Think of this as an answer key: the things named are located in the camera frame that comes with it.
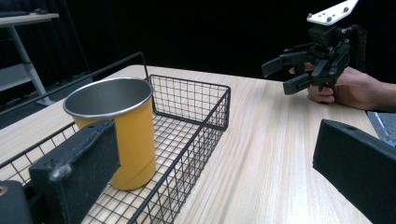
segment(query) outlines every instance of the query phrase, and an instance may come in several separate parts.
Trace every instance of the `white shelf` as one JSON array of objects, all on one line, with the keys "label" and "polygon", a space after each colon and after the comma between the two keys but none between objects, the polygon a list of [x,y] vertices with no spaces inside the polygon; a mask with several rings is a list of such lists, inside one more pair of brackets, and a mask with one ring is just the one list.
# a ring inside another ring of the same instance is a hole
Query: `white shelf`
[{"label": "white shelf", "polygon": [[0,91],[19,86],[29,81],[31,79],[26,74],[22,63],[0,69]]},{"label": "white shelf", "polygon": [[55,13],[49,13],[46,15],[36,15],[35,13],[30,13],[30,15],[26,16],[4,17],[0,18],[0,28],[50,21],[51,19],[58,17],[59,14]]}]

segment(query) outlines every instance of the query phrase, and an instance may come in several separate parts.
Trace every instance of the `light wood tabletop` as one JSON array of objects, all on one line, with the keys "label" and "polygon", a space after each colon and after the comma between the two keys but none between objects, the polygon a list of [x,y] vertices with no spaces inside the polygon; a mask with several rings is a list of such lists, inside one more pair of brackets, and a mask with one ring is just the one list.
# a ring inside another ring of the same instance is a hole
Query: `light wood tabletop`
[{"label": "light wood tabletop", "polygon": [[[364,111],[321,105],[306,91],[285,95],[281,82],[149,66],[150,74],[231,87],[229,128],[176,223],[370,223],[312,168],[322,119],[373,136]],[[140,65],[110,77],[144,77]],[[72,121],[63,101],[0,130],[0,163]]]}]

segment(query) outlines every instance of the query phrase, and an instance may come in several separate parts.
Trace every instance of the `wire mesh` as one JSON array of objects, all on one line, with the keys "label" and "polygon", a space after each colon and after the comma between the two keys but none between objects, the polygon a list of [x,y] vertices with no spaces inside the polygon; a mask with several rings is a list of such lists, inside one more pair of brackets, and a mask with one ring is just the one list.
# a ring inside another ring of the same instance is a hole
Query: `wire mesh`
[{"label": "wire mesh", "polygon": [[[150,76],[150,82],[156,173],[140,189],[107,184],[83,223],[173,223],[227,129],[229,87],[162,76]],[[69,124],[1,164],[0,179],[25,185],[29,167],[77,131]]]}]

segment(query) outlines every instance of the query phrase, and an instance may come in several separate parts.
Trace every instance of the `black background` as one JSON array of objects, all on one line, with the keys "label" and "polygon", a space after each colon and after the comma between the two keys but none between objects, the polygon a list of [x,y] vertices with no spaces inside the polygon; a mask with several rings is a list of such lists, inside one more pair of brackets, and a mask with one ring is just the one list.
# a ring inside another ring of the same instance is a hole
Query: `black background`
[{"label": "black background", "polygon": [[[283,49],[310,42],[307,30],[312,23],[306,21],[308,13],[342,1],[8,2],[14,8],[42,7],[60,14],[50,24],[18,28],[38,74],[45,86],[50,86],[80,73],[96,71],[138,51],[144,52],[149,65],[263,78],[263,63],[277,57]],[[390,1],[360,0],[352,14],[336,25],[364,27],[368,32],[366,72],[396,83],[393,9]],[[6,50],[7,54],[3,51],[0,65],[18,60],[16,53],[11,57],[11,49]],[[286,70],[271,77],[289,78],[292,75]]]}]

